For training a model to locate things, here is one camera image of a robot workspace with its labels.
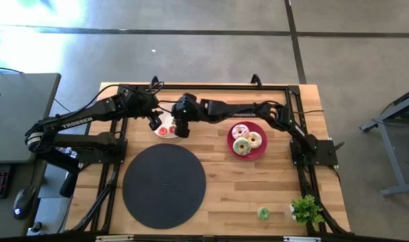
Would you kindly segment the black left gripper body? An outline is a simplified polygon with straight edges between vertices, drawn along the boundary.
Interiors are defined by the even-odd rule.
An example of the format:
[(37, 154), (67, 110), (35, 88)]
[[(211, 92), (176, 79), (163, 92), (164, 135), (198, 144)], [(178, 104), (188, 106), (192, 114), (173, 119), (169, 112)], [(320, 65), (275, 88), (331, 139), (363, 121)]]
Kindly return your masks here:
[(118, 93), (122, 95), (125, 111), (124, 118), (158, 118), (158, 99), (156, 95), (139, 86), (120, 85)]

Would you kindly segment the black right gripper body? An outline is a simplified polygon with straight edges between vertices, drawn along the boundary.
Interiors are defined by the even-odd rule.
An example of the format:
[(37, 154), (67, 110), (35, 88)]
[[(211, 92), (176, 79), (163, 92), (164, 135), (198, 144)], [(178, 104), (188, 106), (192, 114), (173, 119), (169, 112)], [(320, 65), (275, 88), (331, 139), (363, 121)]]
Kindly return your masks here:
[(176, 125), (205, 120), (203, 107), (197, 103), (197, 97), (190, 93), (184, 93), (172, 105), (171, 115)]

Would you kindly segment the green frosted toy donut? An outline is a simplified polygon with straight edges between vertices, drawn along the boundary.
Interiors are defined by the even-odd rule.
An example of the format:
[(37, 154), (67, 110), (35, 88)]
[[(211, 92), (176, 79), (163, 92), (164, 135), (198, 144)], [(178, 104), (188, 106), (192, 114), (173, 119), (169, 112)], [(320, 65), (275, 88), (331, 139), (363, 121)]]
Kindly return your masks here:
[(246, 138), (238, 138), (232, 144), (233, 151), (237, 155), (247, 155), (251, 151), (251, 144)]

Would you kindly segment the yellow frosted toy donut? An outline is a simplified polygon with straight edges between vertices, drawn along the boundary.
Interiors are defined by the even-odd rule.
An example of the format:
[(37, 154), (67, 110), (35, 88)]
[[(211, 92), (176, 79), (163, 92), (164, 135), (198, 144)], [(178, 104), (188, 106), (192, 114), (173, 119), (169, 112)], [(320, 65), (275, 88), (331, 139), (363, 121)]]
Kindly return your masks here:
[(257, 149), (262, 145), (262, 137), (258, 132), (249, 132), (246, 138), (252, 149)]

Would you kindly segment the white round plate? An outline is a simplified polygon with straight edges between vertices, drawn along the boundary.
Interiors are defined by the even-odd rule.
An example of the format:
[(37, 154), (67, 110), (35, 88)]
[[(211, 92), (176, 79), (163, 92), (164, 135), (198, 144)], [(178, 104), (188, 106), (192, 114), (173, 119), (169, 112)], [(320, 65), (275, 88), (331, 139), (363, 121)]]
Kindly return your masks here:
[[(162, 121), (162, 124), (160, 125), (160, 127), (165, 127), (165, 128), (169, 128), (169, 126), (171, 125), (175, 125), (175, 121), (170, 113), (172, 108), (172, 104), (170, 103), (165, 103), (165, 104), (159, 104), (159, 108), (157, 108), (157, 111), (161, 111), (162, 114), (159, 116), (159, 118)], [(161, 138), (177, 138), (176, 135), (170, 135), (169, 133), (166, 136), (159, 136)]]

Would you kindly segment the round dark woven placemat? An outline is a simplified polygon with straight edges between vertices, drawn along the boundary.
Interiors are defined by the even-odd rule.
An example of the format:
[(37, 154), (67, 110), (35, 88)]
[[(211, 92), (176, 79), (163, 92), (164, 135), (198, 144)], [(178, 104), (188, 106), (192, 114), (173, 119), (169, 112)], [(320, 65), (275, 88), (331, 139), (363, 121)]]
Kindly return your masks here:
[(163, 143), (135, 156), (124, 175), (122, 196), (128, 212), (139, 223), (171, 229), (198, 211), (206, 185), (203, 165), (191, 151)]

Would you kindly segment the pink round plate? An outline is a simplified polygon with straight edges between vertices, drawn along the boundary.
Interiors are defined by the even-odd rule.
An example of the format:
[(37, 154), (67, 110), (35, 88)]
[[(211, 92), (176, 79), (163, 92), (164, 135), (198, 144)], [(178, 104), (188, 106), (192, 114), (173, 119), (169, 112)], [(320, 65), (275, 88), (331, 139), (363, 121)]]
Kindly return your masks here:
[[(232, 148), (232, 144), (233, 144), (233, 142), (234, 142), (236, 139), (233, 139), (233, 138), (232, 138), (232, 135), (231, 135), (232, 128), (233, 128), (234, 126), (236, 126), (237, 124), (245, 124), (245, 125), (247, 125), (248, 128), (249, 128), (249, 132), (258, 132), (258, 133), (261, 135), (261, 137), (262, 137), (262, 145), (261, 145), (260, 147), (258, 147), (257, 149), (252, 149), (252, 148), (251, 148), (250, 153), (247, 154), (247, 155), (243, 155), (243, 156), (237, 155), (237, 154), (233, 151), (233, 148)], [(228, 134), (227, 134), (227, 145), (228, 145), (228, 148), (230, 149), (230, 151), (231, 151), (235, 156), (237, 156), (237, 157), (239, 157), (239, 158), (241, 158), (241, 159), (254, 160), (254, 159), (260, 158), (260, 157), (264, 154), (264, 152), (265, 152), (265, 150), (266, 150), (266, 148), (267, 148), (267, 135), (266, 135), (265, 131), (264, 131), (258, 124), (254, 123), (254, 122), (243, 121), (243, 122), (239, 122), (239, 123), (237, 123), (237, 124), (235, 124), (235, 125), (229, 130), (229, 132), (228, 132)]]

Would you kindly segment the grey desk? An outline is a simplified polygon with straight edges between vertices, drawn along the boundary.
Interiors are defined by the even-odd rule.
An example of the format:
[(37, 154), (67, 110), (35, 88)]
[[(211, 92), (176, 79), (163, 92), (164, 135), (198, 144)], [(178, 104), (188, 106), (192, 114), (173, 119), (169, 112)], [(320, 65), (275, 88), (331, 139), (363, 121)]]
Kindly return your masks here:
[(49, 116), (60, 78), (59, 73), (0, 74), (0, 165), (13, 170), (7, 195), (0, 199), (0, 238), (24, 236), (34, 221), (37, 197), (26, 219), (13, 216), (17, 193), (28, 185), (39, 192), (46, 169), (46, 162), (28, 151), (25, 133)]

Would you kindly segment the small green potted plant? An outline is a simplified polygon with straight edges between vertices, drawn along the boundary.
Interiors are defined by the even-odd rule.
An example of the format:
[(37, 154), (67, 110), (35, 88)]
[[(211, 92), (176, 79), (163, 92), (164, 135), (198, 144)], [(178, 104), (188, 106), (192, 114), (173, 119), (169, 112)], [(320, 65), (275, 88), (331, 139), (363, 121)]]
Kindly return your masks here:
[(317, 205), (312, 195), (308, 194), (303, 198), (292, 200), (290, 208), (293, 219), (300, 225), (307, 223), (316, 225), (324, 222), (324, 217), (321, 215), (322, 208)]

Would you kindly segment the black computer mouse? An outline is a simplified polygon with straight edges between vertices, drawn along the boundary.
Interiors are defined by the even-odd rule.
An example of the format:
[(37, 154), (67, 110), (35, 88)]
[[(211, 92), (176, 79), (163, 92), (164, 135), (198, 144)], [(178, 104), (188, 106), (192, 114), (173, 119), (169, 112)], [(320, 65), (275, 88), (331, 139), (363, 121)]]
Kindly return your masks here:
[(35, 186), (26, 186), (17, 193), (13, 204), (14, 219), (23, 220), (29, 216), (35, 196)]

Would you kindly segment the grey metal table frame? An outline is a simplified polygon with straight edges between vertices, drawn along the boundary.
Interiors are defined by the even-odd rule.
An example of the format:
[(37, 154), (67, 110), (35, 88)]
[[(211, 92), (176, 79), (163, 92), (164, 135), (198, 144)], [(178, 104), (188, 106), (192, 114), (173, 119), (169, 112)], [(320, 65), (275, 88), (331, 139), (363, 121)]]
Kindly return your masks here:
[(409, 193), (409, 91), (395, 99), (375, 118), (359, 127), (377, 129), (388, 154), (397, 184), (381, 190), (382, 196)]

